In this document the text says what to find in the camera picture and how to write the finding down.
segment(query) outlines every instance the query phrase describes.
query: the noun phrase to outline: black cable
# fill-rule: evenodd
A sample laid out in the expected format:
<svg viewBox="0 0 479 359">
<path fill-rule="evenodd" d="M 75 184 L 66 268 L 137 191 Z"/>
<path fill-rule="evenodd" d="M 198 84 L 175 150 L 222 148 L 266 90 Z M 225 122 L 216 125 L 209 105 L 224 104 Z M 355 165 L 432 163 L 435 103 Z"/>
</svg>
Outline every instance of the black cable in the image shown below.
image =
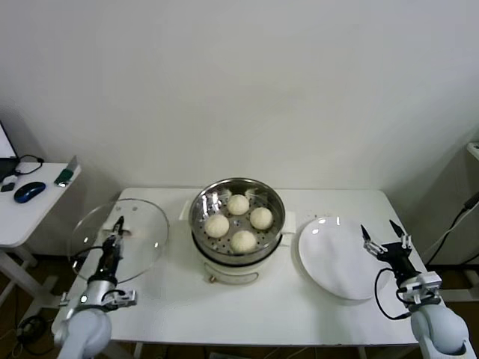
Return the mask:
<svg viewBox="0 0 479 359">
<path fill-rule="evenodd" d="M 400 296 L 399 296 L 399 293 L 401 293 L 400 289 L 398 289 L 396 291 L 396 298 L 398 301 L 400 301 L 401 303 L 404 303 L 404 304 L 415 304 L 414 301 L 405 301 L 404 299 L 402 299 Z"/>
<path fill-rule="evenodd" d="M 403 313 L 399 316 L 390 316 L 389 314 L 387 314 L 384 309 L 381 307 L 381 303 L 379 302 L 379 298 L 377 296 L 377 283 L 379 281 L 379 277 L 381 277 L 381 274 L 384 273 L 385 271 L 392 271 L 394 273 L 394 271 L 391 269 L 391 268 L 383 268 L 381 269 L 377 276 L 376 276 L 376 280 L 374 281 L 374 298 L 376 299 L 376 304 L 379 308 L 379 310 L 381 310 L 381 313 L 388 319 L 390 320 L 401 320 L 401 319 L 405 319 L 405 318 L 408 318 L 411 316 L 411 313 L 407 312 L 407 313 Z"/>
<path fill-rule="evenodd" d="M 34 355 L 35 357 L 41 357 L 45 354 L 50 353 L 55 348 L 55 346 L 52 346 L 51 348 L 42 352 L 35 352 L 28 347 L 28 344 L 35 343 L 36 341 L 38 341 L 46 332 L 46 329 L 47 323 L 42 316 L 30 316 L 19 324 L 19 327 L 17 329 L 17 332 L 19 332 L 19 334 L 16 336 L 16 340 L 19 344 L 22 344 L 23 348 L 27 353 L 29 353 L 30 355 Z"/>
<path fill-rule="evenodd" d="M 473 260 L 475 260 L 475 259 L 478 258 L 478 257 L 479 257 L 479 253 L 476 254 L 475 256 L 473 256 L 472 258 L 470 258 L 470 259 L 465 260 L 464 262 L 462 262 L 462 263 L 460 264 L 460 266 L 462 266 L 462 265 L 464 265 L 464 264 L 467 264 L 467 263 L 469 263 L 469 262 L 472 262 Z"/>
<path fill-rule="evenodd" d="M 20 172 L 20 171 L 15 170 L 14 173 L 15 173 L 16 176 L 25 176 L 26 174 L 32 174 L 35 171 L 40 170 L 43 167 L 43 163 L 45 162 L 45 160 L 42 159 L 41 157 L 36 157 L 34 155 L 23 155 L 23 156 L 19 157 L 18 160 L 22 161 L 22 159 L 24 159 L 25 157 L 32 157 L 32 158 L 36 159 L 37 162 L 39 163 L 39 165 L 38 165 L 38 167 L 34 168 L 33 170 L 31 170 L 29 172 Z"/>
<path fill-rule="evenodd" d="M 463 207 L 460 212 L 458 213 L 458 215 L 456 216 L 456 218 L 453 220 L 452 224 L 450 225 L 450 227 L 448 228 L 448 230 L 450 230 L 452 227 L 454 227 L 454 225 L 456 224 L 456 222 L 459 220 L 460 216 L 463 215 L 464 212 L 467 212 L 468 209 L 466 207 Z M 431 262 L 434 260 L 434 258 L 436 258 L 437 256 L 437 253 L 439 253 L 439 251 L 441 250 L 442 246 L 445 244 L 446 242 L 446 239 L 449 237 L 449 235 L 451 234 L 451 232 L 449 232 L 448 234 L 446 234 L 444 236 L 444 238 L 442 239 L 441 241 L 441 244 L 439 244 L 439 247 L 436 249 L 436 251 L 434 252 L 433 256 L 431 258 L 429 258 L 429 260 L 427 261 L 426 263 L 426 266 L 428 266 L 429 264 L 431 264 Z"/>
<path fill-rule="evenodd" d="M 94 245 L 93 247 L 89 247 L 89 248 L 86 248 L 86 249 L 82 249 L 81 251 L 79 252 L 76 252 L 74 255 L 72 255 L 72 259 L 74 260 L 75 258 L 77 258 L 80 254 L 83 254 L 85 252 L 89 252 L 93 249 L 102 249 L 103 247 L 101 245 Z"/>
</svg>

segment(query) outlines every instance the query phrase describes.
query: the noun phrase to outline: blue mouse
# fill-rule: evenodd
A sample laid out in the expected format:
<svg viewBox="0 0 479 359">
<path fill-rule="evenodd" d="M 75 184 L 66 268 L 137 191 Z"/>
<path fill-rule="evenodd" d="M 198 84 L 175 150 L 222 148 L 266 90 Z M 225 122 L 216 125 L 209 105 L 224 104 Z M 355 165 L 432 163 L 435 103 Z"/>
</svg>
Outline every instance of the blue mouse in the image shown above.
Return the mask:
<svg viewBox="0 0 479 359">
<path fill-rule="evenodd" d="M 25 203 L 30 201 L 37 194 L 43 192 L 46 184 L 43 182 L 30 182 L 18 188 L 13 195 L 13 198 L 18 203 Z"/>
</svg>

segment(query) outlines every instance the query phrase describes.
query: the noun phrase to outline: white table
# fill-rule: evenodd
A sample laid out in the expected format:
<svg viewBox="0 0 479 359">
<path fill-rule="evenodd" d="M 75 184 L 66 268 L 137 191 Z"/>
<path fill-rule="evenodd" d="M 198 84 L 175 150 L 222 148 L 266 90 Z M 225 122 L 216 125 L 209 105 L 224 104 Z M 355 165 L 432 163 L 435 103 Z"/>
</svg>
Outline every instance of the white table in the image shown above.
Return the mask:
<svg viewBox="0 0 479 359">
<path fill-rule="evenodd" d="M 355 218 L 382 238 L 396 241 L 388 222 L 400 223 L 381 191 L 279 190 L 287 211 L 296 213 L 298 233 L 288 235 L 290 246 L 272 255 L 268 274 L 245 286 L 211 284 L 205 280 L 192 244 L 187 221 L 179 219 L 187 200 L 199 189 L 128 188 L 120 197 L 141 198 L 163 208 L 170 221 L 168 249 L 141 277 L 122 284 L 137 289 L 138 305 L 111 312 L 112 339 L 140 343 L 201 343 L 248 346 L 390 346 L 416 344 L 409 320 L 392 322 L 372 299 L 348 302 L 329 294 L 303 272 L 297 239 L 306 223 L 324 215 Z M 413 250 L 411 261 L 425 267 Z M 74 298 L 85 290 L 77 278 Z M 380 292 L 391 315 L 405 308 L 395 298 L 391 279 Z M 62 309 L 53 331 L 67 315 Z"/>
<path fill-rule="evenodd" d="M 25 248 L 20 246 L 27 241 L 49 210 L 70 187 L 68 185 L 61 188 L 53 183 L 66 165 L 65 163 L 44 163 L 38 171 L 20 176 L 13 191 L 0 193 L 0 271 L 11 279 L 0 295 L 0 305 L 13 286 L 17 284 L 34 298 L 24 318 L 34 315 L 40 308 L 58 306 L 58 297 L 50 293 L 57 278 L 51 276 L 46 279 L 44 284 L 38 283 L 25 270 L 29 265 L 35 266 L 37 261 Z M 37 166 L 36 162 L 25 162 L 21 163 L 18 168 L 22 172 L 28 172 Z M 72 181 L 77 178 L 80 171 L 78 166 Z M 13 200 L 13 194 L 18 188 L 35 181 L 46 183 L 46 189 L 27 203 L 17 203 Z M 21 266 L 16 264 L 4 251 L 15 252 L 23 260 L 23 264 Z"/>
</svg>

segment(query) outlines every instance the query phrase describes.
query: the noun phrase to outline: cable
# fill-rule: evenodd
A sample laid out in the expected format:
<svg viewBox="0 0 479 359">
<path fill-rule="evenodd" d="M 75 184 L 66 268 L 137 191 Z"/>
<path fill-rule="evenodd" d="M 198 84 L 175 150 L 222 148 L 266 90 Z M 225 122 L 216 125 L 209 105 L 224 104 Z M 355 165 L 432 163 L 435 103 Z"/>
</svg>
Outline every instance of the cable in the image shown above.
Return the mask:
<svg viewBox="0 0 479 359">
<path fill-rule="evenodd" d="M 43 163 L 45 162 L 45 160 L 42 159 L 41 157 L 36 157 L 34 155 L 23 155 L 23 156 L 19 157 L 18 160 L 22 161 L 22 159 L 24 159 L 25 157 L 33 157 L 34 159 L 37 160 L 39 165 L 38 165 L 38 167 L 34 168 L 33 170 L 31 170 L 29 172 L 20 172 L 20 171 L 15 170 L 14 173 L 15 173 L 16 176 L 25 176 L 26 174 L 32 174 L 35 171 L 40 170 L 43 167 Z"/>
<path fill-rule="evenodd" d="M 415 304 L 414 301 L 405 301 L 404 299 L 402 299 L 400 296 L 399 296 L 399 293 L 401 293 L 400 289 L 398 289 L 396 291 L 396 298 L 398 301 L 400 301 L 401 303 L 404 303 L 404 304 Z"/>
<path fill-rule="evenodd" d="M 384 273 L 385 271 L 392 271 L 394 273 L 394 271 L 391 269 L 391 268 L 383 268 L 381 269 L 377 276 L 376 276 L 376 280 L 374 281 L 374 298 L 376 299 L 376 304 L 379 308 L 379 310 L 381 310 L 381 313 L 388 319 L 390 320 L 401 320 L 401 319 L 405 319 L 405 318 L 408 318 L 411 316 L 411 313 L 407 312 L 407 313 L 403 313 L 399 316 L 390 316 L 389 314 L 387 314 L 384 309 L 381 307 L 381 303 L 379 302 L 379 298 L 378 298 L 378 295 L 377 295 L 377 283 L 379 281 L 379 277 L 381 277 L 381 274 Z"/>
<path fill-rule="evenodd" d="M 30 316 L 19 324 L 17 329 L 17 333 L 19 334 L 17 334 L 16 340 L 30 355 L 40 357 L 50 353 L 55 346 L 42 352 L 35 352 L 28 347 L 28 344 L 35 343 L 41 338 L 46 332 L 47 327 L 46 320 L 42 316 Z"/>
<path fill-rule="evenodd" d="M 305 348 L 303 348 L 303 349 L 301 349 L 301 350 L 298 350 L 297 352 L 292 353 L 292 355 L 286 357 L 286 359 L 291 359 L 292 357 L 297 356 L 299 353 L 304 352 L 304 350 L 306 350 L 306 349 L 309 349 L 309 346 L 307 346 L 307 347 L 305 347 Z"/>
<path fill-rule="evenodd" d="M 441 236 L 441 238 L 439 238 L 439 241 L 441 241 L 441 243 L 439 244 L 438 248 L 436 249 L 436 251 L 434 252 L 434 254 L 432 255 L 431 258 L 429 258 L 429 260 L 427 261 L 426 263 L 426 266 L 428 266 L 433 260 L 434 258 L 436 258 L 437 256 L 437 253 L 439 253 L 439 251 L 441 250 L 442 246 L 445 244 L 446 242 L 446 239 L 449 237 L 449 233 L 452 231 L 452 229 L 454 228 L 454 225 L 456 224 L 457 220 L 459 220 L 459 217 L 461 215 L 463 215 L 464 212 L 467 212 L 467 209 L 466 208 L 462 208 L 459 212 L 459 214 L 456 216 L 456 218 L 452 221 L 452 224 L 450 225 L 450 227 L 448 228 L 448 230 Z M 431 245 L 427 251 L 424 252 L 424 254 L 426 254 L 433 246 L 436 245 L 436 243 L 434 243 L 433 245 Z"/>
<path fill-rule="evenodd" d="M 10 330 L 6 331 L 5 334 L 3 334 L 3 335 L 0 337 L 0 341 L 3 340 L 3 339 L 5 339 L 6 337 L 8 337 L 8 335 L 9 335 L 10 333 L 15 333 L 15 329 L 10 329 Z"/>
<path fill-rule="evenodd" d="M 478 201 L 469 211 L 468 211 L 468 208 L 467 208 L 467 207 L 464 207 L 463 209 L 461 209 L 461 212 L 459 213 L 459 215 L 457 215 L 456 219 L 454 219 L 455 221 L 457 221 L 456 224 L 454 224 L 454 222 L 453 222 L 453 224 L 451 225 L 451 227 L 444 232 L 444 234 L 441 236 L 441 238 L 439 238 L 437 241 L 435 241 L 435 242 L 423 253 L 423 256 L 424 256 L 427 252 L 429 252 L 435 245 L 437 245 L 438 242 L 443 241 L 442 244 L 440 245 L 440 247 L 441 247 L 441 246 L 444 244 L 444 241 L 445 241 L 445 239 L 447 238 L 447 236 L 449 235 L 449 233 L 452 232 L 453 230 L 455 230 L 456 227 L 459 226 L 462 221 L 464 221 L 464 218 L 466 218 L 470 213 L 472 213 L 472 211 L 474 211 L 474 210 L 476 209 L 476 207 L 478 207 L 478 206 L 479 206 L 479 201 Z M 465 215 L 463 215 L 463 216 L 460 218 L 460 220 L 458 221 L 457 219 L 458 219 L 464 212 L 466 212 L 466 211 L 467 211 L 467 213 L 466 213 Z M 437 252 L 439 252 L 439 251 L 436 251 L 436 252 L 434 253 L 434 255 L 431 257 L 431 259 L 427 261 L 426 266 L 428 266 L 428 265 L 431 263 L 431 261 L 434 259 L 434 256 L 437 255 Z"/>
<path fill-rule="evenodd" d="M 20 355 L 22 355 L 22 352 L 23 352 L 23 345 L 21 343 L 15 344 L 15 346 L 13 347 L 11 351 L 12 358 L 14 359 L 20 358 Z"/>
<path fill-rule="evenodd" d="M 475 260 L 476 258 L 479 257 L 479 253 L 476 254 L 475 256 L 473 256 L 472 258 L 468 259 L 468 260 L 465 260 L 464 262 L 460 263 L 460 266 L 464 265 L 464 264 L 467 264 L 469 262 L 472 262 L 473 260 Z"/>
<path fill-rule="evenodd" d="M 276 348 L 275 350 L 273 350 L 272 352 L 267 354 L 266 357 L 264 357 L 263 359 L 268 359 L 271 355 L 275 354 L 278 350 L 279 350 L 279 348 Z"/>
<path fill-rule="evenodd" d="M 93 249 L 102 249 L 103 247 L 101 245 L 94 245 L 93 247 L 89 247 L 89 248 L 86 248 L 86 249 L 82 249 L 81 251 L 79 252 L 76 252 L 74 255 L 72 255 L 72 259 L 74 258 L 77 258 L 77 256 L 79 256 L 80 254 L 83 254 L 85 252 L 89 252 Z"/>
</svg>

